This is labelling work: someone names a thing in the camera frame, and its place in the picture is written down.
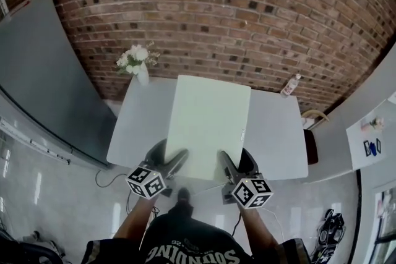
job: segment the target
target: white vase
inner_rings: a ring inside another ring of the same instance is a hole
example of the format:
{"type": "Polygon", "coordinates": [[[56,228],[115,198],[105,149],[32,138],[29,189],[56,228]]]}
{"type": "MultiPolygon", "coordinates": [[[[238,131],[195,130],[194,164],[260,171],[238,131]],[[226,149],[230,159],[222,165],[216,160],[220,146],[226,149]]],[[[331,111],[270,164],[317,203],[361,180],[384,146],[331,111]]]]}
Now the white vase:
{"type": "Polygon", "coordinates": [[[137,80],[142,86],[147,86],[149,84],[149,71],[147,70],[145,62],[142,62],[140,65],[140,72],[137,74],[137,80]]]}

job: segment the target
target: plastic bottle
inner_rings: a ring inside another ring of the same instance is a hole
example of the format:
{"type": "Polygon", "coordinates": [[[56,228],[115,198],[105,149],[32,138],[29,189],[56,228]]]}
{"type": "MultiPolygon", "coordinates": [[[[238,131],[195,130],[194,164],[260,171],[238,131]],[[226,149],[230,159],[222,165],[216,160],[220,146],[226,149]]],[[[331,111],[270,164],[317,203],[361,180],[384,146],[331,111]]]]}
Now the plastic bottle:
{"type": "Polygon", "coordinates": [[[280,95],[284,98],[289,97],[289,95],[293,92],[293,90],[296,89],[300,78],[301,75],[296,74],[292,79],[290,79],[287,85],[283,87],[282,91],[280,92],[280,95]]]}

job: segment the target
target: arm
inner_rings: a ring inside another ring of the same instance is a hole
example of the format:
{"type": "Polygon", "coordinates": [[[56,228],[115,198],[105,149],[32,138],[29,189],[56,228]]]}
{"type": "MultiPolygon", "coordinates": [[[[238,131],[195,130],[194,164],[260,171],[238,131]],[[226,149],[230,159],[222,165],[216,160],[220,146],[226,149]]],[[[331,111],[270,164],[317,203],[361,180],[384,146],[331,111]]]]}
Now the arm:
{"type": "Polygon", "coordinates": [[[151,210],[157,201],[158,196],[147,200],[139,198],[131,213],[124,220],[117,233],[114,235],[115,239],[129,239],[140,245],[143,239],[144,231],[150,218],[151,210]]]}
{"type": "Polygon", "coordinates": [[[244,209],[240,204],[238,204],[238,207],[242,215],[253,256],[265,249],[278,245],[278,242],[270,231],[268,231],[264,222],[262,222],[260,214],[256,209],[244,209]]]}

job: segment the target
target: white flower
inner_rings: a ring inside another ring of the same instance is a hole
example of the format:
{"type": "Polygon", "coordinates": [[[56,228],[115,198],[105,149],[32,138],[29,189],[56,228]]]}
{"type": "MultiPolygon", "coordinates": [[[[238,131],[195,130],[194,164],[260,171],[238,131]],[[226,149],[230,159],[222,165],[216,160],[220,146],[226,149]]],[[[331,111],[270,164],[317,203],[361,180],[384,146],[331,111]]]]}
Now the white flower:
{"type": "Polygon", "coordinates": [[[137,75],[139,72],[140,72],[140,65],[136,65],[136,66],[132,67],[132,73],[137,75]]]}
{"type": "Polygon", "coordinates": [[[136,51],[136,59],[138,61],[144,61],[145,59],[148,58],[148,56],[149,56],[149,52],[145,48],[141,48],[136,51]]]}
{"type": "Polygon", "coordinates": [[[136,59],[136,54],[135,54],[135,52],[133,52],[133,50],[131,50],[131,49],[125,51],[124,54],[125,54],[126,56],[130,55],[130,56],[132,56],[134,59],[136,59]]]}
{"type": "Polygon", "coordinates": [[[147,49],[142,48],[140,44],[132,45],[129,51],[132,52],[131,55],[137,61],[143,61],[144,59],[147,59],[147,57],[149,56],[149,52],[147,51],[147,49]]]}
{"type": "Polygon", "coordinates": [[[117,66],[126,67],[128,64],[128,58],[125,54],[121,55],[121,57],[117,61],[117,66]]]}
{"type": "Polygon", "coordinates": [[[132,73],[133,71],[134,71],[134,68],[131,66],[131,65],[128,65],[127,67],[126,67],[126,71],[128,72],[128,73],[132,73]]]}

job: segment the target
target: sneaker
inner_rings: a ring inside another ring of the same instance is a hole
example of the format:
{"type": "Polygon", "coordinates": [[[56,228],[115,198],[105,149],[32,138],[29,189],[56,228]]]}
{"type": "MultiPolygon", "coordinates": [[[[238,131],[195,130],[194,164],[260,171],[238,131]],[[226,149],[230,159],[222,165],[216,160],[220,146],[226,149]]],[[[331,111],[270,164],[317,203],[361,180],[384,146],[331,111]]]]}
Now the sneaker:
{"type": "Polygon", "coordinates": [[[190,202],[190,192],[185,187],[181,188],[178,192],[178,202],[182,200],[190,202]]]}
{"type": "Polygon", "coordinates": [[[32,236],[35,238],[36,241],[38,241],[40,238],[40,233],[38,231],[33,231],[32,236]]]}

